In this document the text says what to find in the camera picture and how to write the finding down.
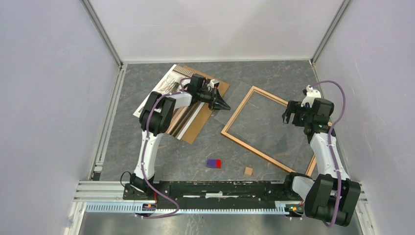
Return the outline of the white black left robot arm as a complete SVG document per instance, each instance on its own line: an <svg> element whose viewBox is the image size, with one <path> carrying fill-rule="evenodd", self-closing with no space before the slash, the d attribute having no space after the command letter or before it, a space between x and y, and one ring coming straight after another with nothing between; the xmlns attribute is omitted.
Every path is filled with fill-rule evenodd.
<svg viewBox="0 0 415 235"><path fill-rule="evenodd" d="M162 94L152 91L140 113L142 144L137 166L130 174L129 184L141 199L149 199L155 189L152 185L155 175L155 159L162 136L170 126L176 109L202 102L212 111L230 110L223 100L218 80L208 80L200 74L194 74L180 90Z"/></svg>

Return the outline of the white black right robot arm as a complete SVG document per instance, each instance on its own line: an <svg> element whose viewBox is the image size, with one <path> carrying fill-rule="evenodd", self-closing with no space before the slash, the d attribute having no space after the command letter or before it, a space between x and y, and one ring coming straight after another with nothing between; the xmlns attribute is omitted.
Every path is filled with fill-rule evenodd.
<svg viewBox="0 0 415 235"><path fill-rule="evenodd" d="M346 173L339 153L334 130L329 119L334 103L322 98L321 93L307 86L303 101L290 100L282 118L284 123L304 128L318 168L315 180L290 173L283 185L283 195L289 200L299 196L304 202L304 214L330 226L348 226L361 194L361 186Z"/></svg>

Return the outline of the brown backing board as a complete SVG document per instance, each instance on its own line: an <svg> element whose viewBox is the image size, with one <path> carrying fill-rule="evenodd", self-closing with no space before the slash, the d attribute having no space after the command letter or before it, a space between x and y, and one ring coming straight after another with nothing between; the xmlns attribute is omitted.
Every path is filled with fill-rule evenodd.
<svg viewBox="0 0 415 235"><path fill-rule="evenodd" d="M216 79L219 80L218 78L214 78L208 74L205 74L203 72L200 72L196 69L193 69L189 66L184 66L185 69L188 69L194 73L200 74L208 79ZM224 94L226 93L226 91L229 89L230 85L222 80L219 80L220 84L218 87L218 91L220 93L220 95L223 97ZM202 130L202 128L204 127L204 125L206 124L206 122L208 121L210 115L212 115L213 111L210 110L208 108L207 104L203 104L203 106L201 107L200 111L198 112L198 114L195 116L195 118L193 119L192 123L189 125L188 129L186 130L186 132L183 134L183 136L181 137L181 140L183 140L184 142L187 142L189 144L193 144L193 142L195 141L195 139L197 138L197 136L199 135L200 131Z"/></svg>

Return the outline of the purple red block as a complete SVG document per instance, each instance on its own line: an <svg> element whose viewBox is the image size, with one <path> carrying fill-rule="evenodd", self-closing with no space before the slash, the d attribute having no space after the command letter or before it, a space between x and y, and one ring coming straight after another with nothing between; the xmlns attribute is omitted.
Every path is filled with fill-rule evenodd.
<svg viewBox="0 0 415 235"><path fill-rule="evenodd" d="M208 159L206 166L208 168L221 169L222 161L220 159Z"/></svg>

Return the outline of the small wooden cube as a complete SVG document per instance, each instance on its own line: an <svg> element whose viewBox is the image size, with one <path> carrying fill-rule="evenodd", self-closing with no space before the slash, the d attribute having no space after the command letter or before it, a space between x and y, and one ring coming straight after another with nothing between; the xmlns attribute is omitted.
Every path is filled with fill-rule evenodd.
<svg viewBox="0 0 415 235"><path fill-rule="evenodd" d="M253 175L253 169L251 167L245 167L244 175L245 176L252 176Z"/></svg>

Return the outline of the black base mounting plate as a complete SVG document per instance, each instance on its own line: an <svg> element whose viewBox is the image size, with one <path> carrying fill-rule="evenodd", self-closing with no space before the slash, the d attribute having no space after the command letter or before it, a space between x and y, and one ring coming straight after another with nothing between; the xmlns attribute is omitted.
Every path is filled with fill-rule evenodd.
<svg viewBox="0 0 415 235"><path fill-rule="evenodd" d="M155 200L157 209L270 209L276 202L302 198L280 181L160 181L147 196L129 184L124 200Z"/></svg>

